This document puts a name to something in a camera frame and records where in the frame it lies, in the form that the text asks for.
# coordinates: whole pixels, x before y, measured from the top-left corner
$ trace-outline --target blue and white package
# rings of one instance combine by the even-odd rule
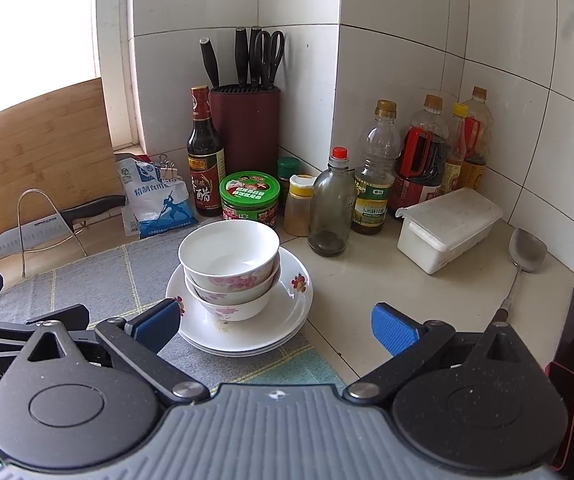
[[[159,168],[136,158],[116,164],[141,238],[197,223],[183,179],[163,179]]]

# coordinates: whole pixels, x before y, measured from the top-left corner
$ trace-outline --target gray ribbed surface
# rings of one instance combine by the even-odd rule
[[[276,400],[276,392],[286,395]],[[0,480],[45,480],[0,471]],[[472,479],[422,460],[397,441],[384,413],[356,408],[329,386],[226,384],[215,398],[170,410],[142,449],[86,480]],[[546,468],[515,480],[552,480]]]

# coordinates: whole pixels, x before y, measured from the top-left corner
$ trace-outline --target metal stand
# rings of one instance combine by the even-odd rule
[[[62,222],[67,225],[67,228],[70,230],[70,233],[72,233],[72,236],[68,236],[67,238],[65,238],[64,240],[61,240],[60,242],[58,242],[57,244],[51,245],[49,247],[44,247],[42,249],[32,249],[29,251],[25,250],[25,245],[23,243],[23,231],[22,231],[22,226],[20,223],[20,202],[21,200],[23,200],[23,197],[26,194],[29,193],[40,193],[41,195],[43,195],[49,202],[49,204],[52,206],[52,208],[54,209],[54,211],[56,212],[56,214],[61,218]],[[41,191],[40,189],[28,189],[26,191],[24,191],[19,197],[18,197],[18,205],[16,206],[16,220],[18,221],[18,238],[20,239],[20,257],[21,260],[23,261],[23,278],[25,277],[25,253],[39,253],[40,251],[46,251],[48,249],[54,248],[56,246],[61,245],[62,243],[65,243],[67,240],[69,240],[70,238],[74,237],[76,238],[76,241],[78,242],[78,245],[80,246],[80,250],[83,251],[83,255],[87,256],[87,251],[85,250],[85,248],[83,247],[83,244],[80,243],[80,240],[78,240],[78,234],[80,234],[86,227],[85,222],[83,222],[83,227],[81,229],[79,229],[78,231],[74,231],[74,229],[72,229],[69,224],[67,224],[67,222],[65,222],[65,219],[62,217],[61,212],[58,211],[58,209],[56,209],[56,206],[54,205],[54,202],[52,202],[52,199],[49,198],[49,195],[45,192],[45,191]]]

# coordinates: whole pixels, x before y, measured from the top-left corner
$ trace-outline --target rectangular storage box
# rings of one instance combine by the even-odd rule
[[[405,222],[398,249],[427,274],[433,274],[479,241],[502,217],[502,209],[473,189],[400,208]]]

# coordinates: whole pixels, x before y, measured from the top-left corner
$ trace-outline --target gray translucent bottle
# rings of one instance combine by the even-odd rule
[[[347,247],[356,202],[347,149],[335,147],[327,170],[318,175],[311,198],[309,246],[321,256],[336,256]]]

